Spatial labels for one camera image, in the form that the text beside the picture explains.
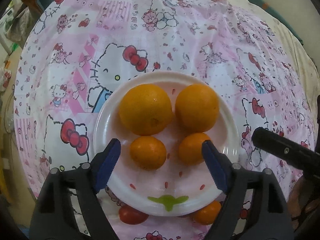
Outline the red cherry tomato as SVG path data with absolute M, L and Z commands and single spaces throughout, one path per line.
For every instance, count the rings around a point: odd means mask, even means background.
M 144 223 L 149 215 L 139 210 L 132 208 L 131 206 L 124 205 L 118 211 L 119 219 L 129 225 L 138 225 Z

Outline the small tangerine off plate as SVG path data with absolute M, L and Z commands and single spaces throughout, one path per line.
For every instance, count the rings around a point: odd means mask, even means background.
M 193 214 L 193 221 L 201 225 L 213 224 L 221 210 L 221 204 L 214 200 L 209 205 L 197 210 Z

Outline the white pink strawberry plate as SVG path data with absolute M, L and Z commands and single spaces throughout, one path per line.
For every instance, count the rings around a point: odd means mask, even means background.
M 98 153 L 113 138 L 120 141 L 120 157 L 107 185 L 125 204 L 153 216 L 192 213 L 211 203 L 221 191 L 206 164 L 185 166 L 180 163 L 178 146 L 187 133 L 176 120 L 156 134 L 167 150 L 167 159 L 159 169 L 143 170 L 130 158 L 129 146 L 136 135 L 121 124 L 118 108 L 121 99 L 131 88 L 144 83 L 163 88 L 170 100 L 175 102 L 180 91 L 198 83 L 198 79 L 178 72 L 160 71 L 143 74 L 121 84 L 100 109 L 93 132 L 93 149 Z

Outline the small tangerine right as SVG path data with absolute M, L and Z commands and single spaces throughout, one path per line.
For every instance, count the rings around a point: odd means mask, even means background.
M 204 162 L 202 143 L 210 140 L 205 133 L 193 133 L 185 137 L 178 147 L 178 158 L 184 165 L 194 166 Z

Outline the small tangerine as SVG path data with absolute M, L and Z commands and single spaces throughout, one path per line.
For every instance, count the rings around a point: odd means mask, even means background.
M 167 159 L 167 150 L 160 140 L 152 136 L 141 136 L 129 147 L 129 155 L 141 169 L 152 171 L 163 166 Z
M 178 147 L 178 158 L 184 165 L 194 166 L 204 162 L 202 143 L 210 140 L 205 133 L 193 133 L 185 137 Z

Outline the small tangerine left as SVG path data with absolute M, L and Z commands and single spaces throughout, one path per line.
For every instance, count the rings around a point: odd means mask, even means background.
M 141 136 L 129 147 L 129 155 L 141 169 L 152 171 L 163 166 L 167 159 L 167 150 L 160 140 L 152 136 Z

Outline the large orange right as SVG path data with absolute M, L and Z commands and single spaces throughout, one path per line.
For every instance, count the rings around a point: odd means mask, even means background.
M 196 83 L 185 87 L 175 101 L 178 123 L 190 132 L 206 132 L 219 116 L 219 98 L 208 85 Z

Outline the large orange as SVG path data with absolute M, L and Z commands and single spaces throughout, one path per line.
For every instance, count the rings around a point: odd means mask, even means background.
M 119 104 L 119 118 L 136 135 L 154 135 L 172 120 L 169 96 L 161 87 L 142 84 L 130 89 Z
M 175 101 L 178 123 L 190 132 L 206 132 L 219 116 L 219 98 L 208 85 L 196 83 L 185 87 Z

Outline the large orange left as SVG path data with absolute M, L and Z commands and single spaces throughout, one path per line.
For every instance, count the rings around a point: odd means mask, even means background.
M 142 84 L 130 89 L 119 104 L 119 118 L 136 135 L 154 135 L 172 120 L 169 96 L 161 87 Z

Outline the pink Hello Kitty bedsheet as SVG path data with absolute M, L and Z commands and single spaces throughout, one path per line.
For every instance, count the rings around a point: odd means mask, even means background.
M 280 39 L 231 0 L 53 1 L 27 38 L 15 83 L 16 139 L 32 192 L 39 194 L 51 168 L 93 158 L 58 138 L 66 119 L 92 139 L 115 89 L 160 71 L 208 83 L 235 116 L 240 163 L 271 168 L 290 195 L 302 172 L 255 150 L 251 132 L 263 126 L 312 149 L 316 119 Z

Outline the pile of clothes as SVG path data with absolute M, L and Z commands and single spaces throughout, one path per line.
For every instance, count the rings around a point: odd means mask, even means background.
M 14 18 L 5 36 L 23 48 L 36 21 L 44 12 L 44 8 L 39 0 L 20 1 L 22 4 L 14 14 Z

